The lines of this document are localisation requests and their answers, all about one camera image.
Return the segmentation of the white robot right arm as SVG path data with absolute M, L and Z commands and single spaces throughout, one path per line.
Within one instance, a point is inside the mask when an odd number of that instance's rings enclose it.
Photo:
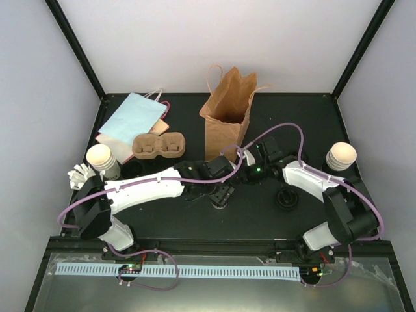
M 358 177 L 333 177 L 307 166 L 301 153 L 285 154 L 273 137 L 256 144 L 254 156 L 249 149 L 240 153 L 242 166 L 237 181 L 258 183 L 275 178 L 281 188 L 275 201 L 290 211 L 298 204 L 298 191 L 316 198 L 324 206 L 325 221 L 301 234 L 294 250 L 301 262 L 310 262 L 335 245 L 346 245 L 370 237 L 380 227 L 380 218 L 364 182 Z

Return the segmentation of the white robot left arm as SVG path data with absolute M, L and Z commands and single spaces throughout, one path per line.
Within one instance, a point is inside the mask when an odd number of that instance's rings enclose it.
M 176 197 L 192 201 L 207 196 L 215 206 L 223 206 L 233 192 L 226 180 L 236 166 L 221 155 L 209 162 L 182 161 L 156 174 L 107 182 L 84 164 L 79 168 L 85 171 L 83 179 L 70 185 L 77 192 L 72 204 L 80 238 L 100 239 L 124 259 L 133 259 L 140 245 L 116 214 L 142 203 Z

